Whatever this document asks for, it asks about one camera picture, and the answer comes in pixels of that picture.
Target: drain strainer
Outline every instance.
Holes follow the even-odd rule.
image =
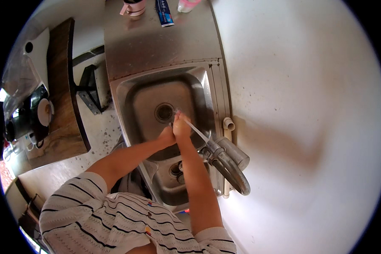
[[[179,164],[181,163],[180,162],[177,162],[175,164],[173,164],[170,168],[169,168],[169,174],[176,178],[178,175],[182,174],[182,171],[179,169]]]
[[[174,108],[169,103],[161,103],[154,111],[155,119],[162,124],[172,121],[174,116]]]

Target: white pipe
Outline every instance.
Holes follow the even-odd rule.
[[[224,136],[230,140],[230,142],[233,142],[232,140],[232,130],[234,130],[236,126],[233,123],[233,120],[229,117],[226,117],[223,119],[223,130],[224,130]],[[228,199],[230,196],[230,183],[225,178],[224,179],[224,191],[223,191],[223,198]]]

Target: floor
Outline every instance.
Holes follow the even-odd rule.
[[[108,94],[109,85],[104,54],[90,58],[73,67],[75,83],[79,84],[84,68],[90,64],[98,66],[95,75],[100,102],[103,106],[108,104],[109,107],[102,114],[94,115],[78,96],[77,104],[83,126],[92,147],[91,150],[86,154],[30,170],[18,176],[31,197],[36,193],[39,195],[36,205],[40,208],[45,200],[64,182],[79,175],[94,162],[106,156],[116,145],[121,135],[120,124],[114,110],[114,105]]]

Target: black metal bracket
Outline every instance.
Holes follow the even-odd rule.
[[[77,94],[88,106],[94,115],[103,113],[106,107],[100,105],[99,94],[97,93],[95,70],[97,66],[91,64],[83,70],[80,83],[75,87]]]

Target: sink basin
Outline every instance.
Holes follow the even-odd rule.
[[[174,65],[111,82],[110,90],[127,146],[156,139],[173,122],[177,109],[187,114],[204,135],[218,138],[220,124],[210,67],[208,62]],[[194,132],[191,140],[196,149],[205,145]],[[167,206],[188,202],[183,179],[178,177],[181,172],[172,173],[180,161],[175,144],[139,165],[151,194]],[[216,169],[209,171],[217,189]]]
[[[175,110],[189,116],[194,125],[207,137],[214,128],[213,111],[206,106],[203,86],[208,85],[203,67],[167,69],[121,82],[117,100],[130,144],[135,145],[158,137],[173,122]],[[191,135],[196,148],[204,145],[196,134]],[[173,145],[152,155],[149,160],[166,160],[179,155]]]

